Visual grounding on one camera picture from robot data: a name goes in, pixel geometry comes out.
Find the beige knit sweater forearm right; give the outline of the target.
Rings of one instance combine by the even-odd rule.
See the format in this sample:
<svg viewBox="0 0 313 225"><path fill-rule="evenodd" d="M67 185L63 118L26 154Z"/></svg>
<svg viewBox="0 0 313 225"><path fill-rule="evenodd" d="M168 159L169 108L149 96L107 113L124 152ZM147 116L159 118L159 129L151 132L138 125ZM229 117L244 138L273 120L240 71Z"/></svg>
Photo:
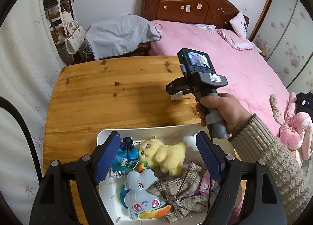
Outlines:
<svg viewBox="0 0 313 225"><path fill-rule="evenodd" d="M263 159L266 162L281 194L287 222L293 224L308 205L312 192L286 145L256 114L229 141L242 161L255 163Z"/></svg>

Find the person's right hand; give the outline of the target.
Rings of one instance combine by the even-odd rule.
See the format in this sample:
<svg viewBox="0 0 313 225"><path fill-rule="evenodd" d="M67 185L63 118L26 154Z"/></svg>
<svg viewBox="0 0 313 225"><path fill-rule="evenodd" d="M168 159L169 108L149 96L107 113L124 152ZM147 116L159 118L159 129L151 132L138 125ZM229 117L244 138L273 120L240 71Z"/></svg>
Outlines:
<svg viewBox="0 0 313 225"><path fill-rule="evenodd" d="M206 126L204 107L217 109L226 123L227 131L231 134L238 133L252 116L234 96L219 93L218 96L202 97L197 103L196 111L201 126Z"/></svg>

